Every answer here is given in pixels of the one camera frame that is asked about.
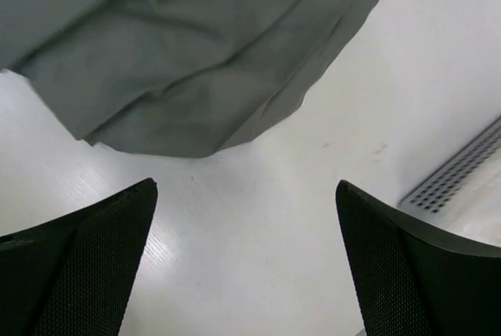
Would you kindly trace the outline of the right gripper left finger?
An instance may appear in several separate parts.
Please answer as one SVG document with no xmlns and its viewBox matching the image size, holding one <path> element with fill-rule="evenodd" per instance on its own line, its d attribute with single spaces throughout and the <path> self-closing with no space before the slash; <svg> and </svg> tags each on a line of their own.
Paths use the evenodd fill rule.
<svg viewBox="0 0 501 336">
<path fill-rule="evenodd" d="M 3 335 L 117 335 L 153 221 L 144 179 L 1 238 Z"/>
</svg>

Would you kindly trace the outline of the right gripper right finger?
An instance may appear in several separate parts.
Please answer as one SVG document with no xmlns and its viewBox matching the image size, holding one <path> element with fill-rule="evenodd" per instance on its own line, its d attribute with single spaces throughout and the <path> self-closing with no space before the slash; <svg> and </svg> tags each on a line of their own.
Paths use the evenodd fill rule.
<svg viewBox="0 0 501 336">
<path fill-rule="evenodd" d="M 345 180 L 336 206 L 365 334 L 500 333 L 499 247 L 432 226 Z"/>
</svg>

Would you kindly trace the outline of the grey pleated skirt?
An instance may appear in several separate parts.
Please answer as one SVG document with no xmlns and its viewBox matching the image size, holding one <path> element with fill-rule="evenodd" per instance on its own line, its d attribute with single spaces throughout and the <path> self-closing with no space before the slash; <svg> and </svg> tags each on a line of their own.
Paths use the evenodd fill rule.
<svg viewBox="0 0 501 336">
<path fill-rule="evenodd" d="M 1 65 L 75 139 L 208 157 L 289 117 L 380 0 L 1 0 Z"/>
</svg>

